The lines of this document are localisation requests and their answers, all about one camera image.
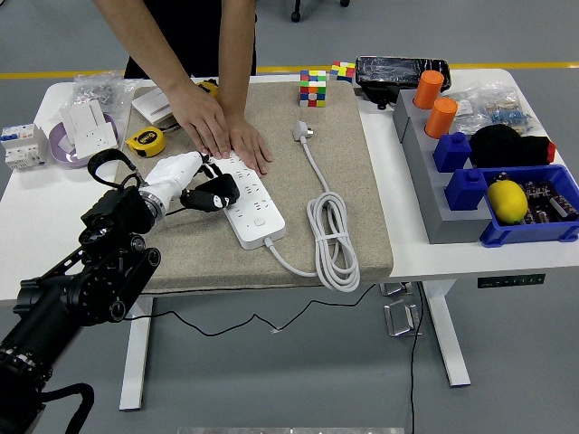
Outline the person's left hand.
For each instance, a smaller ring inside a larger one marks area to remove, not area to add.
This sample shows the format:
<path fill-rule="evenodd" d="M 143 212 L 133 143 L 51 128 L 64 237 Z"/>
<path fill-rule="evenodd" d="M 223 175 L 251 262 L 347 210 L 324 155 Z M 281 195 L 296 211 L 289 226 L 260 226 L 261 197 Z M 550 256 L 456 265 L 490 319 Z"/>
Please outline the person's left hand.
<path fill-rule="evenodd" d="M 273 161 L 260 132 L 243 116 L 226 118 L 230 143 L 235 153 L 257 176 L 268 173 L 268 163 Z"/>

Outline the person's right hand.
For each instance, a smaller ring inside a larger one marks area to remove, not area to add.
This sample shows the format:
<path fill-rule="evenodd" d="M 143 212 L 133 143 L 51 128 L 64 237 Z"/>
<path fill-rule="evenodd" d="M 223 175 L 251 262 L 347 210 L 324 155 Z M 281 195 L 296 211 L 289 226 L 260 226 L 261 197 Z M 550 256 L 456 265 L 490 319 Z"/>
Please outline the person's right hand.
<path fill-rule="evenodd" d="M 190 79 L 165 90 L 178 124 L 203 155 L 228 157 L 231 151 L 229 132 L 218 102 Z"/>

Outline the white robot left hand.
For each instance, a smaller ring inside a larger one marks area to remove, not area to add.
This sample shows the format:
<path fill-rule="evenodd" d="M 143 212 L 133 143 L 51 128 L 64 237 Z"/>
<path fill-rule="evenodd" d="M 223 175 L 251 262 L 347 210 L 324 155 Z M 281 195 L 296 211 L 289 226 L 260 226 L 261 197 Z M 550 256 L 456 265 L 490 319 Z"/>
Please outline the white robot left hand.
<path fill-rule="evenodd" d="M 174 199 L 186 209 L 204 212 L 219 211 L 230 204 L 226 196 L 186 189 L 202 164 L 203 158 L 194 151 L 163 158 L 154 166 L 139 192 L 155 218 L 165 217 Z"/>

